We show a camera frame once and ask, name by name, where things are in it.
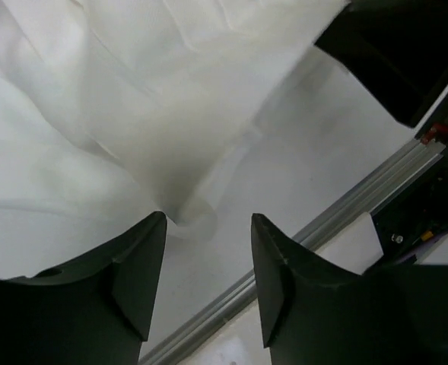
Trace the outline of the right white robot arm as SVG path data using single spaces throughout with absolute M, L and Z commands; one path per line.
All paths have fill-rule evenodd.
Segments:
M 414 128 L 448 85 L 448 1 L 351 1 L 315 44 Z

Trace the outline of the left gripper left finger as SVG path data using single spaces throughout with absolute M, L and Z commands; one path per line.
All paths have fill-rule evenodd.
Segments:
M 166 237 L 155 211 L 77 258 L 0 280 L 0 364 L 136 364 Z

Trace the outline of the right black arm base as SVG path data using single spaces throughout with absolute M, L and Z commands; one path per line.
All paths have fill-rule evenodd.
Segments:
M 383 255 L 371 270 L 415 262 L 448 234 L 448 89 L 417 137 L 434 155 L 373 210 Z

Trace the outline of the white skirt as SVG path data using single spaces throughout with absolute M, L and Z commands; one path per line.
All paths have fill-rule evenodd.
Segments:
M 0 1 L 0 278 L 153 211 L 189 244 L 343 1 Z

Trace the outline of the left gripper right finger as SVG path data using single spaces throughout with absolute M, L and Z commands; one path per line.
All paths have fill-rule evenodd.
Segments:
M 274 364 L 448 364 L 448 265 L 394 265 L 356 275 L 307 250 L 292 253 L 283 316 L 258 296 Z

